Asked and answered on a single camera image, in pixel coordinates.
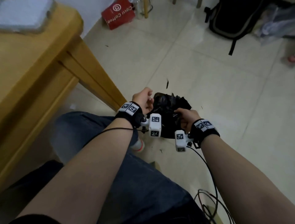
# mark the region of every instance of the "forearm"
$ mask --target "forearm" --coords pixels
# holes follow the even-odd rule
[[[106,129],[131,124],[115,119]],[[130,143],[132,130],[110,130],[90,141],[19,216],[45,214],[62,224],[96,223]]]
[[[236,223],[294,220],[294,205],[258,168],[221,138],[207,136],[201,149]]]

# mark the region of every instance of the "black wristband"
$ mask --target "black wristband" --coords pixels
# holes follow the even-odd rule
[[[215,134],[219,135],[218,131],[216,131],[215,127],[211,122],[205,119],[196,120],[191,126],[190,138],[194,139],[194,142],[201,146],[202,141],[208,135]]]
[[[139,128],[144,117],[141,107],[135,102],[126,102],[121,106],[115,118],[124,118],[129,121],[133,128]]]

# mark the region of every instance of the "black trash bag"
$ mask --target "black trash bag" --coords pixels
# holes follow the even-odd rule
[[[184,97],[174,96],[157,92],[154,95],[153,110],[147,114],[147,118],[152,113],[158,113],[162,116],[161,137],[174,139],[174,132],[181,130],[180,114],[174,111],[178,108],[191,109],[190,104]]]

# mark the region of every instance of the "person's right arm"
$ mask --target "person's right arm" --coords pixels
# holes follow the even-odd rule
[[[179,108],[182,127],[190,131],[200,119],[194,110]],[[226,144],[209,135],[201,150],[216,186],[236,223],[293,223],[295,206],[257,167]]]

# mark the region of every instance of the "black backpack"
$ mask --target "black backpack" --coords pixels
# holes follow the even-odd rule
[[[209,29],[231,39],[232,55],[236,41],[250,33],[270,0],[220,0],[213,8],[205,8]]]

